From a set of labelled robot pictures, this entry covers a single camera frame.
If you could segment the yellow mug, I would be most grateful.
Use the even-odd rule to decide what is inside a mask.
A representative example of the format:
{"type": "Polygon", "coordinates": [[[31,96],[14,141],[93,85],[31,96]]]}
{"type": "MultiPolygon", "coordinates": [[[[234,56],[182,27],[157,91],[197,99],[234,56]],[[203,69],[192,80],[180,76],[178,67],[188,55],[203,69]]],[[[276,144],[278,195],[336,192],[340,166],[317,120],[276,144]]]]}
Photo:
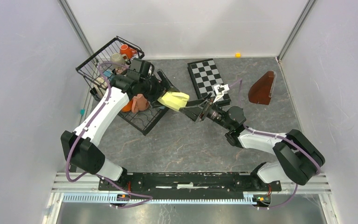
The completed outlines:
{"type": "Polygon", "coordinates": [[[183,92],[167,91],[158,99],[158,102],[174,111],[179,111],[180,108],[186,106],[190,96],[183,92]]]}

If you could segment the salmon pink mug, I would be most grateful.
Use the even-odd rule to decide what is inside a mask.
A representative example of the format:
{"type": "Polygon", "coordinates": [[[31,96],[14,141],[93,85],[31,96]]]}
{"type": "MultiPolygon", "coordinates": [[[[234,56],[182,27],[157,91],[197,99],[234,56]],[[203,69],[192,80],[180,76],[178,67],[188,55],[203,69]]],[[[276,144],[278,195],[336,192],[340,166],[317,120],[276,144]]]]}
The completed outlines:
{"type": "Polygon", "coordinates": [[[148,100],[144,97],[143,94],[137,94],[132,98],[132,107],[131,111],[137,113],[139,111],[145,111],[149,107],[148,100]]]}

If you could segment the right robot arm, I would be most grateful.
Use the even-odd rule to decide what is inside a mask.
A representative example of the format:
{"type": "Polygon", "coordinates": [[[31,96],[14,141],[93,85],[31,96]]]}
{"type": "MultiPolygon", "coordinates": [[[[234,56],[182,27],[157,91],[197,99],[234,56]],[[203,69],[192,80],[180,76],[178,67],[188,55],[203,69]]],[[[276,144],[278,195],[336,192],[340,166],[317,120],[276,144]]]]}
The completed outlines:
{"type": "Polygon", "coordinates": [[[245,125],[246,117],[239,106],[223,110],[206,98],[190,101],[179,111],[193,121],[208,118],[227,129],[225,137],[231,146],[260,150],[277,158],[276,162],[262,163],[254,170],[250,183],[255,190],[263,190],[269,183],[281,179],[290,179],[303,186],[321,173],[325,164],[325,157],[301,131],[271,133],[255,130],[245,125]]]}

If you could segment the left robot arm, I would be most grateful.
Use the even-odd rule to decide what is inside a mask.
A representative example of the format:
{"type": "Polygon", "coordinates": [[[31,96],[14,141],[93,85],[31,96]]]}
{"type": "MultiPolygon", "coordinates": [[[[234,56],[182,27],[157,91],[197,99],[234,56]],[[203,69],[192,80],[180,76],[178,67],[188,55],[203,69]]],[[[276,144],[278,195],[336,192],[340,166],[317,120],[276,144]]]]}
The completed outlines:
{"type": "Polygon", "coordinates": [[[116,190],[123,190],[128,184],[124,168],[107,159],[98,148],[105,131],[134,96],[142,94],[150,103],[161,106],[158,100],[177,89],[162,70],[149,74],[148,69],[128,69],[125,75],[116,74],[111,80],[104,74],[101,78],[106,82],[107,90],[97,107],[74,131],[64,131],[61,135],[65,175],[69,182],[76,182],[87,173],[97,175],[109,179],[116,190]]]}

